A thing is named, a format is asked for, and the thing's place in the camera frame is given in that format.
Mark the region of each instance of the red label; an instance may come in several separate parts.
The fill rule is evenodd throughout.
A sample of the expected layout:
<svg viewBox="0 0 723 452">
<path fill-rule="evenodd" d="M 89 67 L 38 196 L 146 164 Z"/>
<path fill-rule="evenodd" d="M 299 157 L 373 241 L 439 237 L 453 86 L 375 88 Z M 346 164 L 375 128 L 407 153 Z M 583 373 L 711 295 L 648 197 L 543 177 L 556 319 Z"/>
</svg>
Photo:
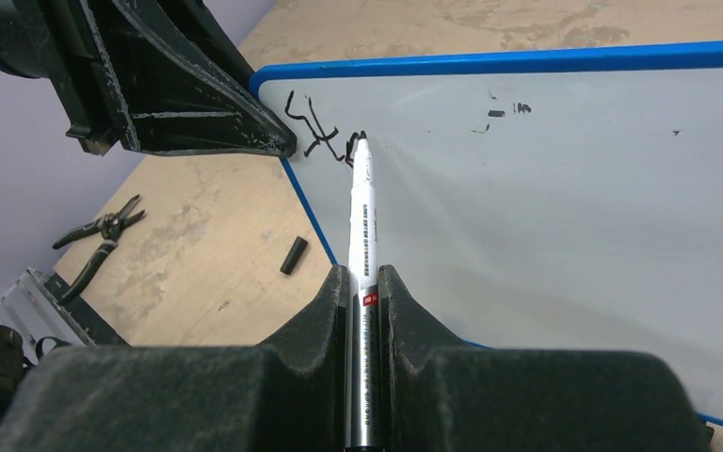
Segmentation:
<svg viewBox="0 0 723 452">
<path fill-rule="evenodd" d="M 361 306 L 369 306 L 378 303 L 378 292 L 372 293 L 361 299 Z"/>
</svg>

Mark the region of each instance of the white wall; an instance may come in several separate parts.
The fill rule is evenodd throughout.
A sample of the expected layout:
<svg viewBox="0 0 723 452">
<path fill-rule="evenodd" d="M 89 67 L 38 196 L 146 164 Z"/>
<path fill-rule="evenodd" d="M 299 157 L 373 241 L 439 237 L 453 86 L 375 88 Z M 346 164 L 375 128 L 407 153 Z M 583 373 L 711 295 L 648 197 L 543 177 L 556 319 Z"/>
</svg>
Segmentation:
<svg viewBox="0 0 723 452">
<path fill-rule="evenodd" d="M 275 0 L 206 4 L 238 43 Z M 48 80 L 0 73 L 0 298 L 24 268 L 49 270 L 60 254 L 51 244 L 92 218 L 142 157 L 120 145 L 85 154 L 69 125 Z"/>
</svg>

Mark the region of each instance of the white surface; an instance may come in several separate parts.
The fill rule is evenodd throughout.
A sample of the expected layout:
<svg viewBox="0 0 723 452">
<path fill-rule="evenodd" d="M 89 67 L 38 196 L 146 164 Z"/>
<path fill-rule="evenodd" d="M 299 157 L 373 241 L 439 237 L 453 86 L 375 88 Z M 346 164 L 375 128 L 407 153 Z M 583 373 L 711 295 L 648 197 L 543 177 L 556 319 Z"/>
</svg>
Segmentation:
<svg viewBox="0 0 723 452">
<path fill-rule="evenodd" d="M 206 2 L 236 43 L 274 4 Z M 85 154 L 69 127 L 51 82 L 0 73 L 0 298 L 28 266 L 50 270 L 62 252 L 51 244 L 90 220 L 142 158 L 120 144 Z"/>
<path fill-rule="evenodd" d="M 264 83 L 345 263 L 351 170 L 325 144 L 303 157 L 311 134 L 283 115 L 292 89 L 291 111 L 308 116 L 311 96 L 340 153 L 367 132 L 378 262 L 456 334 L 647 350 L 723 419 L 723 70 Z"/>
</svg>

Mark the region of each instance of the whiteboard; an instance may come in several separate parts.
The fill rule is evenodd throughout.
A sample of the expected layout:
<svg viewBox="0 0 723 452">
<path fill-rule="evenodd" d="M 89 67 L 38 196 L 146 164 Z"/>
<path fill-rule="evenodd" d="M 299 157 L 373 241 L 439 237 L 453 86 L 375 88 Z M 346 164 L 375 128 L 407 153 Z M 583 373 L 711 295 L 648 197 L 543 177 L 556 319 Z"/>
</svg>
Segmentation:
<svg viewBox="0 0 723 452">
<path fill-rule="evenodd" d="M 297 134 L 333 262 L 364 130 L 379 262 L 450 330 L 648 351 L 723 425 L 723 42 L 283 65 L 252 90 Z"/>
</svg>

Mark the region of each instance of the table surface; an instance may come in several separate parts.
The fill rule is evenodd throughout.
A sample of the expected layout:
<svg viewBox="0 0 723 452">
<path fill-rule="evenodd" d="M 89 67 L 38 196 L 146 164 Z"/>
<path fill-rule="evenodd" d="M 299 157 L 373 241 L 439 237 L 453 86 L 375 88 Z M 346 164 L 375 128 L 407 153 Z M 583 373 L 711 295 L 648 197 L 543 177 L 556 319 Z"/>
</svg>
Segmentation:
<svg viewBox="0 0 723 452">
<path fill-rule="evenodd" d="M 520 0 L 279 0 L 240 50 L 259 68 L 697 40 L 723 40 L 722 1 L 534 0 L 526 8 Z M 312 299 L 329 271 L 278 159 L 149 156 L 99 215 L 137 193 L 148 216 L 123 234 L 82 294 L 133 346 L 258 343 Z M 309 247 L 285 276 L 279 268 L 299 235 Z M 71 245 L 56 272 L 71 282 L 99 242 Z M 714 451 L 723 451 L 723 430 Z"/>
</svg>

